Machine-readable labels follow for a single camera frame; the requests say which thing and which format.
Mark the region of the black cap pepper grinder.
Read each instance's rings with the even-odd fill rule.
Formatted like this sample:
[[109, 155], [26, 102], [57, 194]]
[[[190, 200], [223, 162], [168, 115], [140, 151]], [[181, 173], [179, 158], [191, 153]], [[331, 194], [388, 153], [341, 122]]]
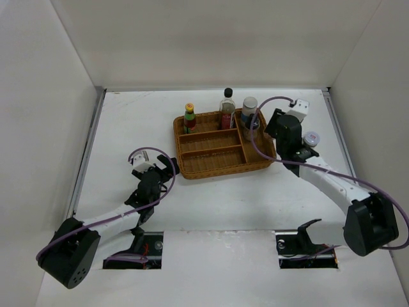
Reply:
[[246, 122], [244, 123], [243, 128], [244, 139], [246, 139], [247, 141], [251, 141], [251, 136], [253, 136], [253, 138], [256, 138], [259, 126], [260, 122], [258, 116], [255, 116], [254, 113], [250, 114]]

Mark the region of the silver cap blue spice jar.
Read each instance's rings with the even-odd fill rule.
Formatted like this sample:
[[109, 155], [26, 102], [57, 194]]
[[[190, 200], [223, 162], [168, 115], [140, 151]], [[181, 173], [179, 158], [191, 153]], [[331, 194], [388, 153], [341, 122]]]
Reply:
[[241, 116], [240, 116], [240, 120], [241, 120], [242, 125], [245, 125], [245, 123], [248, 120], [249, 116], [256, 112], [257, 107], [258, 107], [258, 101], [257, 101], [256, 98], [246, 97], [243, 100], [242, 113], [241, 113]]

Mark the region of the yellow cap red sauce bottle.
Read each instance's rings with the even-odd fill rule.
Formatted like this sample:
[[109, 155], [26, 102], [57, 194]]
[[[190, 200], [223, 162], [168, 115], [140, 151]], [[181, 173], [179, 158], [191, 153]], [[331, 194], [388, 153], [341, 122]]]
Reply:
[[196, 115], [194, 113], [194, 105], [191, 103], [185, 105], [183, 126], [186, 134], [191, 134], [196, 131]]

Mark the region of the black cap clear sauce bottle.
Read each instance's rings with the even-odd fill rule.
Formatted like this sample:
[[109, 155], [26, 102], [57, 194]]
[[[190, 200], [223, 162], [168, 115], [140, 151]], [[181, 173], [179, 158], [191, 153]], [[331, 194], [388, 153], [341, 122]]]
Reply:
[[234, 127], [235, 102], [233, 101], [233, 90], [224, 89], [224, 98], [220, 102], [220, 128], [222, 130], [232, 129]]

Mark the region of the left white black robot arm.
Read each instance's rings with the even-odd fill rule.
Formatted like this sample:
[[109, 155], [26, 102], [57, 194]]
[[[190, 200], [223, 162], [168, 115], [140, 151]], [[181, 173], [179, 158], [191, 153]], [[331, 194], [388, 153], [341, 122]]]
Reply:
[[149, 220], [174, 184], [180, 169], [176, 158], [161, 153], [150, 163], [142, 150], [129, 158], [137, 189], [118, 208], [91, 219], [70, 217], [36, 256], [38, 266], [65, 288], [78, 286], [92, 266], [102, 268], [157, 267], [162, 256], [162, 235], [146, 235], [141, 226]]

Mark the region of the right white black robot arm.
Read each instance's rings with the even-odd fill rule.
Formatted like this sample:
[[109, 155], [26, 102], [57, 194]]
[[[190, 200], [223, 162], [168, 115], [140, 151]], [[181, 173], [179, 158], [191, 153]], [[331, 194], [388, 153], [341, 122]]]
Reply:
[[302, 139], [300, 120], [276, 109], [265, 132], [276, 142], [276, 151], [285, 168], [309, 182], [330, 198], [344, 213], [341, 226], [344, 243], [357, 255], [366, 256], [399, 236], [392, 202], [383, 194], [371, 192], [334, 175], [319, 153]]

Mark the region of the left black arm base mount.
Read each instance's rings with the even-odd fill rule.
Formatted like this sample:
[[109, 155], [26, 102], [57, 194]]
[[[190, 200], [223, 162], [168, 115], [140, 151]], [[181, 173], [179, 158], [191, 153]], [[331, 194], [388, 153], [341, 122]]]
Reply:
[[106, 247], [105, 270], [154, 270], [162, 268], [163, 232], [134, 228], [120, 235]]

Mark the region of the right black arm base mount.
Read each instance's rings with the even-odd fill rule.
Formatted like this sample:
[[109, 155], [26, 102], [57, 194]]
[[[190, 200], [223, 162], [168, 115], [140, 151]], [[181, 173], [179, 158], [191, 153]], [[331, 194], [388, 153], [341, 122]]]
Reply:
[[314, 244], [307, 228], [321, 219], [313, 219], [296, 230], [275, 232], [276, 250], [281, 269], [338, 269], [334, 246]]

